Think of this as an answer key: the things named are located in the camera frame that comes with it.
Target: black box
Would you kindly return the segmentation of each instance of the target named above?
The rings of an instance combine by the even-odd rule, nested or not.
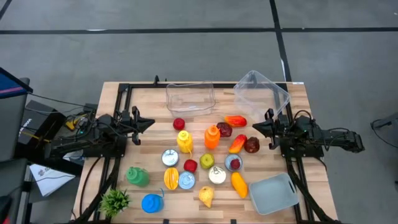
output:
[[[66,117],[59,113],[56,109],[43,105],[42,103],[36,102],[34,100],[31,100],[26,105],[26,108],[37,111],[45,111],[46,113],[32,110],[24,111],[21,128],[19,130],[16,157],[41,157],[44,154],[42,148],[46,142],[39,141],[28,134],[51,140],[64,124]]]

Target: gray carpet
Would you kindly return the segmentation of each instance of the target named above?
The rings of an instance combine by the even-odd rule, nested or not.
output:
[[[395,0],[276,3],[283,28],[398,27]],[[273,26],[266,0],[13,0],[0,20],[0,30]],[[292,79],[305,82],[319,125],[355,130],[366,147],[360,154],[336,147],[326,154],[339,219],[397,223],[398,149],[375,137],[369,124],[398,111],[398,32],[283,37]],[[273,81],[284,80],[273,32],[0,35],[0,52],[0,66],[29,77],[36,94],[75,103],[98,102],[104,81],[151,81],[155,75],[170,81],[237,81],[258,70]],[[398,145],[390,128],[380,135]],[[66,222],[77,187],[74,180],[34,203],[31,221]]]

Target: potted plant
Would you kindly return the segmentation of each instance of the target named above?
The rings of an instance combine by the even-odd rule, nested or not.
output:
[[[129,195],[126,195],[126,191],[111,189],[106,195],[103,195],[99,210],[105,212],[108,218],[115,217],[120,211],[129,206],[130,199]]]

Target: yellow bottle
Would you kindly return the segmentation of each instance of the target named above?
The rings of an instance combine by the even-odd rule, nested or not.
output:
[[[193,151],[192,134],[188,133],[188,131],[180,131],[177,136],[177,144],[182,153],[189,153],[192,156],[192,151]]]

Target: yellow pear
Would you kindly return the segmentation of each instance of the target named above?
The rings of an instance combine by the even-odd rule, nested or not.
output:
[[[214,189],[204,186],[199,190],[199,200],[201,200],[208,208],[211,208],[211,201],[214,197]]]

